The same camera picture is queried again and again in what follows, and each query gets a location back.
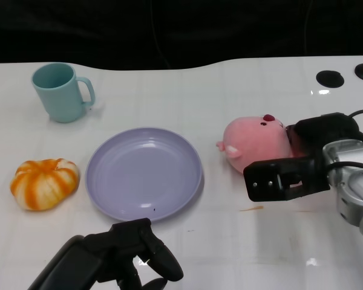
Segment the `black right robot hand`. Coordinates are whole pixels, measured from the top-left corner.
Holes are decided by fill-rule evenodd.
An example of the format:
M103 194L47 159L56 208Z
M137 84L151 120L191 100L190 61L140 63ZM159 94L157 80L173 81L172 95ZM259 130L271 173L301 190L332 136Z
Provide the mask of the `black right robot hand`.
M300 120L287 129L291 158L254 162L244 171L249 199L288 201L330 188L322 148L332 141L357 137L359 126L343 113Z

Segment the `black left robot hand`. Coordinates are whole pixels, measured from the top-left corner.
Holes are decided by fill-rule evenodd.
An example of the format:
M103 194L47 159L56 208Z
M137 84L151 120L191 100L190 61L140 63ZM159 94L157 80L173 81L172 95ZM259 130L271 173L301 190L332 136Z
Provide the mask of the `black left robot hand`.
M159 278L141 283L133 259L139 257ZM168 247L152 232L148 218L121 222L107 232L74 236L52 258L30 289L91 289L116 281L120 289L163 289L183 278Z

